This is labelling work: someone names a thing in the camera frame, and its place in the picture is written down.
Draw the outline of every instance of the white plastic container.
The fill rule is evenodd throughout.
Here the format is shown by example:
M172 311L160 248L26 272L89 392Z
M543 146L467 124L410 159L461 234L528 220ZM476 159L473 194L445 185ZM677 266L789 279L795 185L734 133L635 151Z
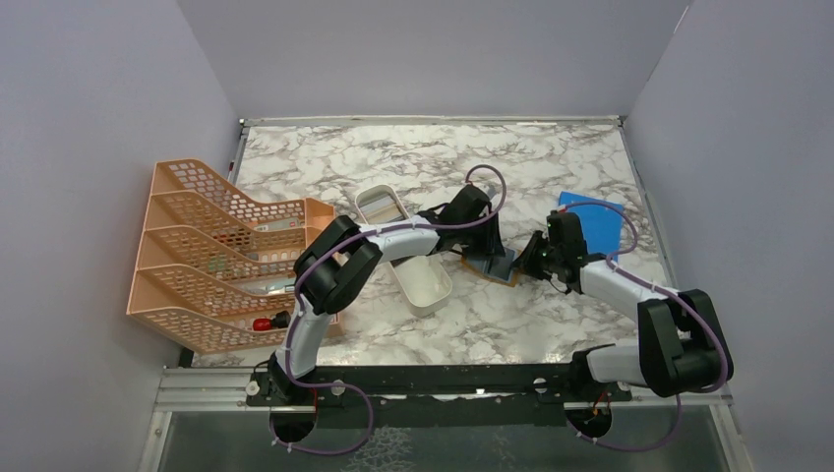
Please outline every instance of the white plastic container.
M388 185L378 185L360 192L354 199L356 210L366 223L387 222L369 220L361 209L367 202L385 195L393 199L404 219L409 218L396 192ZM440 255L417 256L397 266L391 263L386 263L385 266L394 283L399 287L408 311L415 317L431 315L448 303L448 296L451 294L451 278L441 265Z

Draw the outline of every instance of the metal frame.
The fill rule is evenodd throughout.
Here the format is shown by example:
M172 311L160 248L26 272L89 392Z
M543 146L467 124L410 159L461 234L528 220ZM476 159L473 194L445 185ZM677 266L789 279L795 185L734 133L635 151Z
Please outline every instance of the metal frame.
M730 405L711 405L712 422L718 441L724 449L724 457L733 472L753 472L752 461L747 453L744 436L736 424L736 417Z
M153 472L159 469L171 426L171 416L170 412L161 411L154 411L150 416L148 438L139 459L139 472Z
M233 185L237 184L237 176L240 174L240 164L243 161L243 152L246 150L246 142L249 141L249 129L246 120L240 120L240 139L237 143L235 155L232 157L231 169L229 169L228 181Z
M439 115L339 115L241 120L244 127L256 126L365 126L365 125L533 125L573 122L585 125L616 125L617 115L605 116L439 116Z
M241 120L241 136L232 159L229 181L237 183L240 164L249 138L249 132L255 126L362 126L362 125L390 125L390 124L449 124L449 125L520 125L536 123L575 122L581 124L608 124L619 128L634 175L637 189L646 208L650 225L661 264L667 279L675 284L671 261L663 244L657 218L643 186L642 178L634 164L628 149L623 129L623 120L619 116L600 117L565 117L565 116L517 116L517 117L445 117L445 116L322 116L300 118L275 119L247 119ZM311 406L248 406L244 387L252 374L251 368L189 368L165 369L159 384L156 401L151 416L148 438L140 461L139 470L142 472L158 469L173 413L176 412L230 412L242 413L311 413L315 409ZM675 404L673 398L660 398L651 390L632 388L632 401L614 402L613 409L635 407L667 407ZM751 472L753 470L747 455L744 440L737 427L731 411L732 395L724 388L720 392L711 394L683 394L682 401L688 406L708 406L716 428L716 435L723 447L724 454L731 471ZM566 402L565 410L587 408L589 402Z

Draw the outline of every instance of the marble countertop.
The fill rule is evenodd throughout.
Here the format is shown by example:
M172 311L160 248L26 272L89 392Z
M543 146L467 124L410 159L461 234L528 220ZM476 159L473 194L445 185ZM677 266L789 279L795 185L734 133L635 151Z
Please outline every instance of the marble countertop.
M620 264L664 283L649 220L619 129L614 125L369 125L255 127L237 185L264 202L315 197L356 218L354 196L391 185L412 214L448 202L478 163L499 168L508 192L501 234L523 249L562 190L616 202L640 231L637 250ZM494 182L479 171L474 182ZM630 236L623 232L625 245ZM506 287L443 255L450 301L427 318L413 317L387 271L378 267L343 312L346 335L329 339L320 365L487 364L566 362L570 354L635 336L632 321L608 305L563 295L548 282L522 276ZM251 366L271 348L196 356L195 367Z

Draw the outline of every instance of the red object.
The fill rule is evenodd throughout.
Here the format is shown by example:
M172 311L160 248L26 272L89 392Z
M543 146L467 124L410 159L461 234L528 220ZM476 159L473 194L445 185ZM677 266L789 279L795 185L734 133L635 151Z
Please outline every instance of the red object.
M269 331L272 329L272 322L269 318L258 318L252 323L252 329L255 331Z

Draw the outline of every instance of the white wall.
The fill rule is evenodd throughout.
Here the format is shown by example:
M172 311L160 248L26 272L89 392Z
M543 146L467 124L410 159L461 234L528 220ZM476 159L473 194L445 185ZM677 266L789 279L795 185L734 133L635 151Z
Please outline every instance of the white wall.
M625 123L756 470L831 470L834 2L696 0Z
M689 0L178 0L246 118L627 114Z
M236 130L174 0L0 6L4 470L135 470L177 353L124 314L151 170Z

